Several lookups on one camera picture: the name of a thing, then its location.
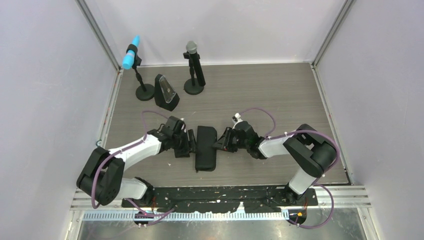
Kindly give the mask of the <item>black zip tool case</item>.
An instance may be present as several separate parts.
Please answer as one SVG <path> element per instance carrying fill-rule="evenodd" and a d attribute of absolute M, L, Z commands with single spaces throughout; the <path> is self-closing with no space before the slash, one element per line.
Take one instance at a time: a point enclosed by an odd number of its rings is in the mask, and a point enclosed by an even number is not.
<path fill-rule="evenodd" d="M 217 150 L 213 144 L 217 141 L 217 131 L 212 126 L 197 127 L 195 170 L 196 172 L 212 172 L 217 166 Z"/>

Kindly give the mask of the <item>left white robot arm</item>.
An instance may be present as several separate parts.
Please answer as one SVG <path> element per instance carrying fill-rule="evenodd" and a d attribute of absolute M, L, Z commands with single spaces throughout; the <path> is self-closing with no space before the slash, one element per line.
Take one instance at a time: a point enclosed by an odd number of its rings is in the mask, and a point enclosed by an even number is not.
<path fill-rule="evenodd" d="M 125 178 L 133 165 L 167 150 L 175 158 L 188 158 L 196 151 L 194 131 L 181 118 L 170 116 L 158 129 L 147 131 L 140 139 L 121 147 L 95 148 L 76 180 L 78 189 L 90 196 L 91 206 L 107 206 L 125 199 L 148 207 L 154 201 L 154 187 L 141 177 Z"/>

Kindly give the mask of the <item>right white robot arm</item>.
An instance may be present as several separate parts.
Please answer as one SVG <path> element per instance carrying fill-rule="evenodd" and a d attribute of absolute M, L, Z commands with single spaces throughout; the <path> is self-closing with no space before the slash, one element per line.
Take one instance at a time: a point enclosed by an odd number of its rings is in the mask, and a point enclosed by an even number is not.
<path fill-rule="evenodd" d="M 226 128 L 212 147 L 229 153 L 245 149 L 254 159 L 261 160 L 291 155 L 299 169 L 282 193 L 291 205 L 299 205 L 308 188 L 332 168 L 340 156 L 334 141 L 308 124 L 280 136 L 265 137 L 259 136 L 247 121 L 240 121 Z"/>

